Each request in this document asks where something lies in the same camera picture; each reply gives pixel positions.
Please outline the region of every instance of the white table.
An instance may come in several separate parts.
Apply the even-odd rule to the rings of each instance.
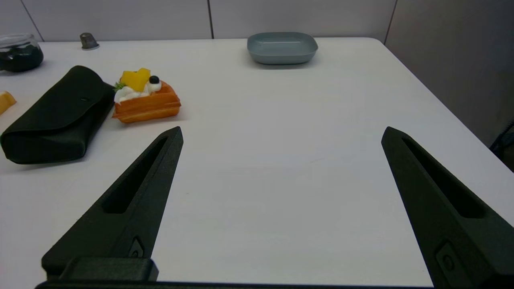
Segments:
[[[245,40],[43,43],[44,65],[0,74],[3,131],[74,65],[106,82],[147,67],[176,118],[107,118],[80,161],[0,157],[0,287],[45,280],[43,254],[162,131],[184,147],[153,252],[159,280],[431,285],[380,140],[410,134],[514,224],[512,173],[379,41],[317,39],[297,67],[253,63]]]

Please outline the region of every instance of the metal thimble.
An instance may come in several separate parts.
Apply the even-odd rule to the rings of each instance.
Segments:
[[[93,34],[89,32],[80,35],[80,42],[82,42],[82,50],[93,50],[100,47],[100,44],[96,42]]]

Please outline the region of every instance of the gray bowl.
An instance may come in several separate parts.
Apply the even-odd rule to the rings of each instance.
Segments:
[[[250,36],[248,52],[262,64],[300,64],[311,60],[318,50],[316,40],[299,32],[267,32]]]

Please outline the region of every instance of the gray wall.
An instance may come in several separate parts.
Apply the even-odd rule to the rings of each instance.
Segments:
[[[513,0],[398,0],[385,45],[484,144],[514,120]]]
[[[0,35],[30,33],[41,37],[20,0],[0,0]]]
[[[214,38],[270,31],[384,41],[396,0],[211,0]]]
[[[207,0],[23,0],[45,41],[211,38]]]
[[[246,38],[257,32],[290,30],[314,36],[373,37],[383,42],[395,1],[210,0],[210,7],[215,38]],[[83,32],[93,33],[97,40],[210,39],[208,3],[0,0],[0,32],[36,34],[37,26],[44,41],[77,41]],[[9,29],[4,22],[16,24],[17,28]]]

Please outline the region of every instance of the yellow object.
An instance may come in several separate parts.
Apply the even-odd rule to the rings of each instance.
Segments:
[[[0,92],[0,114],[16,103],[14,97],[8,92]]]
[[[136,71],[124,71],[121,76],[120,82],[126,84],[137,92],[141,92],[144,89],[144,85],[150,78],[150,70],[141,68]]]

